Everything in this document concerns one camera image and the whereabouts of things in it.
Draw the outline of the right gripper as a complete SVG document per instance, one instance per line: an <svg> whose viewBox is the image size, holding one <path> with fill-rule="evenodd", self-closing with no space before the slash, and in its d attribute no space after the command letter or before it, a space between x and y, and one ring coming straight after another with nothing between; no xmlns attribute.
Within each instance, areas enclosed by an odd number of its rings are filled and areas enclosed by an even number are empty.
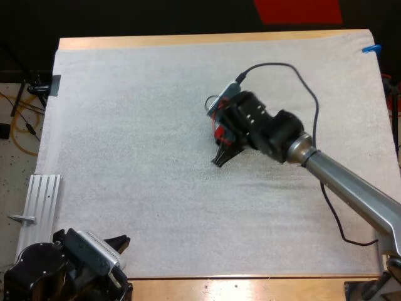
<svg viewBox="0 0 401 301"><path fill-rule="evenodd" d="M258 150L256 132L263 122L271 119L266 106L252 92L243 91L231 98L224 97L214 112L214 120L218 123L214 135L223 144L218 147L212 163L222 167L240 154L243 147Z"/></svg>

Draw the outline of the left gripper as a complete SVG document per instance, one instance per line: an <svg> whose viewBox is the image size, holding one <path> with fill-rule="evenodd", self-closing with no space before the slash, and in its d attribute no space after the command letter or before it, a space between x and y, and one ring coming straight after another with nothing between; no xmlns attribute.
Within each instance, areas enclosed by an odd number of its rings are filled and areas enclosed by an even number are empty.
<svg viewBox="0 0 401 301"><path fill-rule="evenodd" d="M127 235L103 240L91 231L69 229L64 248L71 266L73 300L131 300L132 284L122 259L129 244Z"/></svg>

